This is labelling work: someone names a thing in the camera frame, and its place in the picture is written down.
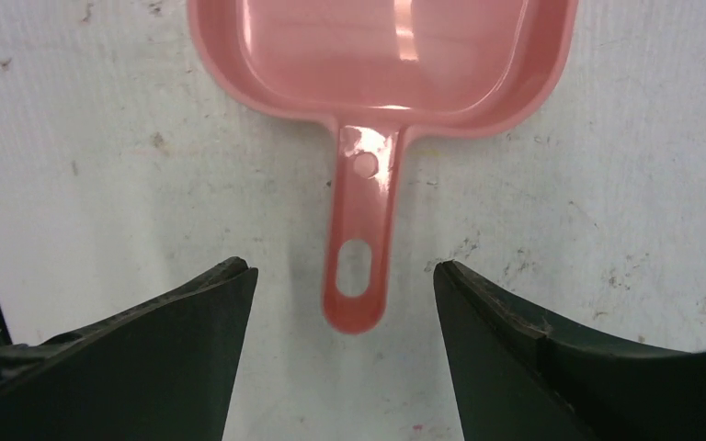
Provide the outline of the pink plastic dustpan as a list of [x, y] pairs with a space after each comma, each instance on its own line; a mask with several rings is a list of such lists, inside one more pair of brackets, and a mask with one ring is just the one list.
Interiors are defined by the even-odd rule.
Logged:
[[336, 139], [322, 303], [362, 334], [384, 314], [404, 153], [512, 130], [556, 87], [576, 1], [195, 0], [192, 42], [236, 101]]

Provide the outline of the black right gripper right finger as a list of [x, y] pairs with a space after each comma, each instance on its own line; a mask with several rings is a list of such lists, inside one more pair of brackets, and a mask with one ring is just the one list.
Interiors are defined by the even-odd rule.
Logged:
[[706, 440], [706, 351], [603, 333], [446, 261], [438, 317], [467, 440]]

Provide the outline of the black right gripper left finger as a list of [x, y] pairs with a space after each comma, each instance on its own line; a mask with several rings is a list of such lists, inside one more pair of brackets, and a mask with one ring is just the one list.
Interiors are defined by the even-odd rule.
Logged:
[[219, 440], [258, 271], [231, 257], [39, 345], [0, 346], [0, 440]]

